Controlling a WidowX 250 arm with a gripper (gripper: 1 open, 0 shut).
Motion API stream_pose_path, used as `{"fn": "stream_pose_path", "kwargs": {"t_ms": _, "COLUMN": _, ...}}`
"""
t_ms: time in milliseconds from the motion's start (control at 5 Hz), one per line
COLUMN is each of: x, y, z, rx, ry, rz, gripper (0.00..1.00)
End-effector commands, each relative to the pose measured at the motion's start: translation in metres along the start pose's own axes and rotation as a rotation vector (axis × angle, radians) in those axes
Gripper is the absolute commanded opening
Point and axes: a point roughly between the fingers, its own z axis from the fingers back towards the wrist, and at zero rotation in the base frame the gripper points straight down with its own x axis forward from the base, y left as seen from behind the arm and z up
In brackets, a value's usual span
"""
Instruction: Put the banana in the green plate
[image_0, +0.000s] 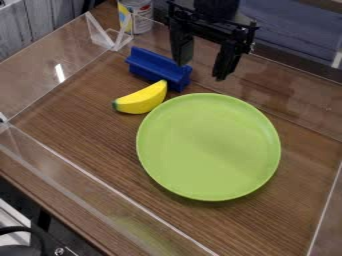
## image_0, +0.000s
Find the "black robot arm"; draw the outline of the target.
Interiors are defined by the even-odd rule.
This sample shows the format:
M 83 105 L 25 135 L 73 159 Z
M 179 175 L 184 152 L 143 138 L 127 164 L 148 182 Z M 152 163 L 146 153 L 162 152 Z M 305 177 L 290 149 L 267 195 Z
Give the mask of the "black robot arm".
M 194 58 L 195 37 L 219 45 L 212 77 L 222 81 L 240 57 L 252 51 L 255 20 L 239 12 L 240 0 L 167 0 L 172 59 L 184 66 Z

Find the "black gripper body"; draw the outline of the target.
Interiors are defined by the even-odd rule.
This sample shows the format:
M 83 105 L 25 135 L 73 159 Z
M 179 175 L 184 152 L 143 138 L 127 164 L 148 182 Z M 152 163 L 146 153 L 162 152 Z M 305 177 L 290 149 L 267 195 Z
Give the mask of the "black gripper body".
M 254 44 L 258 23 L 239 12 L 240 0 L 167 0 L 167 26 L 183 24 L 195 37 L 219 45 L 236 41 L 242 54 Z

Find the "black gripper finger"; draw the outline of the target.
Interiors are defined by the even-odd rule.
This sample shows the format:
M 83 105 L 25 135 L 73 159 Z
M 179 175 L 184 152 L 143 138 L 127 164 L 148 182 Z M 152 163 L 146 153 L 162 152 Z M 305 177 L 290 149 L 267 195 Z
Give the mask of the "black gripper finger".
M 183 66 L 192 59 L 194 36 L 188 28 L 176 21 L 170 24 L 170 43 L 172 59 L 179 66 Z
M 220 50 L 212 68 L 212 77 L 223 81 L 228 74 L 235 71 L 242 51 L 236 41 L 227 40 L 220 45 Z

